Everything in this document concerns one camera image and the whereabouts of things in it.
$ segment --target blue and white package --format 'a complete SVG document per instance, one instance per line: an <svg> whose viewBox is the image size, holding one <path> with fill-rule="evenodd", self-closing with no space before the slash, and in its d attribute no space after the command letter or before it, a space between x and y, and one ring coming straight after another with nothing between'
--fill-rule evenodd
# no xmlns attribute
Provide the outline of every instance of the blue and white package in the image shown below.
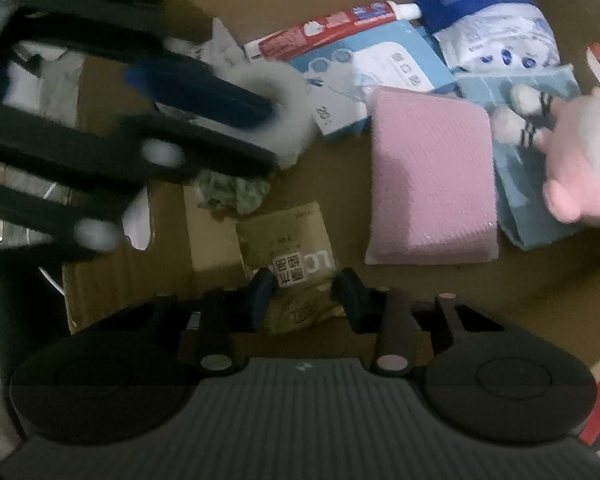
<svg viewBox="0 0 600 480"><path fill-rule="evenodd" d="M532 70L560 64L554 33L533 0L416 0L449 68Z"/></svg>
<svg viewBox="0 0 600 480"><path fill-rule="evenodd" d="M288 62L308 83L308 103L325 136L358 134L366 100L377 86L447 93L456 81L405 20L387 23L316 48Z"/></svg>

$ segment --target red and white toothpaste tube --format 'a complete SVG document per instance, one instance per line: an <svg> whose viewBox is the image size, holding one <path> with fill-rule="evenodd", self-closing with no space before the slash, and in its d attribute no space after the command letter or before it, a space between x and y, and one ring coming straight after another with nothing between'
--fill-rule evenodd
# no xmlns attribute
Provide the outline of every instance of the red and white toothpaste tube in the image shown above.
<svg viewBox="0 0 600 480"><path fill-rule="evenodd" d="M250 61L277 59L289 61L315 48L325 46L363 30L397 20L417 20L422 16L416 4L376 2L366 7L341 10L297 27L280 30L244 46Z"/></svg>

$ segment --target white bottle cap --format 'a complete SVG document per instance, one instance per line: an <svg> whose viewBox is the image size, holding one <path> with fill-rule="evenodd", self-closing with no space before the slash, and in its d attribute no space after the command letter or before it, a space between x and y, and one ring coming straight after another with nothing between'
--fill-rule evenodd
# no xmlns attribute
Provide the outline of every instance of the white bottle cap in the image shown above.
<svg viewBox="0 0 600 480"><path fill-rule="evenodd" d="M396 4L388 2L394 10L396 20L418 20L422 17L422 11L417 4Z"/></svg>

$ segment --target pink plush toy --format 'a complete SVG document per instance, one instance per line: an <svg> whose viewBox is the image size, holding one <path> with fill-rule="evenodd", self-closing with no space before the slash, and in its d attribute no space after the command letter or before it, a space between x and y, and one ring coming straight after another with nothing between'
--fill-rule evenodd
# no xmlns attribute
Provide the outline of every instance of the pink plush toy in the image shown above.
<svg viewBox="0 0 600 480"><path fill-rule="evenodd" d="M569 102L526 85L512 88L513 110L498 108L491 117L493 138L534 146L546 154L544 202L562 223L600 225L600 88ZM553 131L536 130L522 116L556 119Z"/></svg>

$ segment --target gray ribbed surface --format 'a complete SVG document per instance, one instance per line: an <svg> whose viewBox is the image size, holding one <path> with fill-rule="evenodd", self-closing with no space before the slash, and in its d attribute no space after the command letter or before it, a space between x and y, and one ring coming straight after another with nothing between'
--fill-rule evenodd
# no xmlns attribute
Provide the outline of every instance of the gray ribbed surface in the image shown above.
<svg viewBox="0 0 600 480"><path fill-rule="evenodd" d="M133 441L71 447L34 438L7 480L598 480L575 439L513 449L475 442L430 414L409 383L357 359L252 359L204 381L182 412Z"/></svg>

